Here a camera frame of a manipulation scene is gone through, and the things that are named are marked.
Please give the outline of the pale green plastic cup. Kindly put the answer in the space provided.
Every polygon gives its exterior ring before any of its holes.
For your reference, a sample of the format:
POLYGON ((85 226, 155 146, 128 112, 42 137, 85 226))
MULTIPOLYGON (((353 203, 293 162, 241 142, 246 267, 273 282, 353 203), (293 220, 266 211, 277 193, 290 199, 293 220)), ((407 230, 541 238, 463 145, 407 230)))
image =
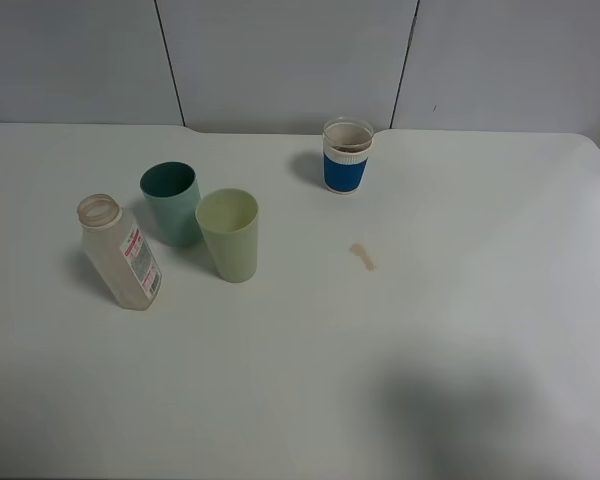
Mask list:
POLYGON ((257 269, 256 199, 241 189, 219 189, 198 203, 195 218, 220 277, 230 283, 249 280, 257 269))

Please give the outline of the clear plastic drink bottle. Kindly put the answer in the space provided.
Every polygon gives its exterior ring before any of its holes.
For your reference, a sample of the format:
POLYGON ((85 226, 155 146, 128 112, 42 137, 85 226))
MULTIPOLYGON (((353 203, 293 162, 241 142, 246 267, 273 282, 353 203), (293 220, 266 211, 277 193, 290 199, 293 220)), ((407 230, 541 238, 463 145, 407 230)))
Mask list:
POLYGON ((77 215, 82 248, 118 305, 148 309, 162 273, 133 212, 107 194, 93 194, 79 203, 77 215))

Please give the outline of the brown spilled drink stain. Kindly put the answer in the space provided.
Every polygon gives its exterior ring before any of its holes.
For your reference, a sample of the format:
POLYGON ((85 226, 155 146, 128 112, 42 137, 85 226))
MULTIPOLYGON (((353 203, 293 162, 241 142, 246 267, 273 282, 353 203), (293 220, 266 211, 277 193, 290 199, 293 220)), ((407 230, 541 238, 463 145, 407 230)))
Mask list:
POLYGON ((362 261, 367 271, 374 271, 376 269, 376 264, 374 263, 370 254, 367 252, 366 248, 362 244, 353 244, 350 247, 349 251, 362 261))

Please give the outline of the blue sleeved paper cup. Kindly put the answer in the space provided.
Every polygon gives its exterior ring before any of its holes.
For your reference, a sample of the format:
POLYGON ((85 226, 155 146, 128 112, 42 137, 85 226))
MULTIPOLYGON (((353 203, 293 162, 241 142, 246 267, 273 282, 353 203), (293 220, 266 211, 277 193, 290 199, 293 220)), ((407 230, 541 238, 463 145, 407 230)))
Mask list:
POLYGON ((322 140, 326 186, 338 194, 355 192, 373 150, 373 127, 363 120, 338 117, 324 125, 322 140))

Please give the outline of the teal plastic cup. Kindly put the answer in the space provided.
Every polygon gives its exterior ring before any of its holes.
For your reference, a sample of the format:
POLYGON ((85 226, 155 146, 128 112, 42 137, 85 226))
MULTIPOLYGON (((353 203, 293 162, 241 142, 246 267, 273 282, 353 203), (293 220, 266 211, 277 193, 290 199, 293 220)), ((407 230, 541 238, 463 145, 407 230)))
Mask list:
POLYGON ((168 245, 185 248, 201 240, 195 217, 201 196, 190 165, 176 161, 157 164, 142 175, 140 189, 168 245))

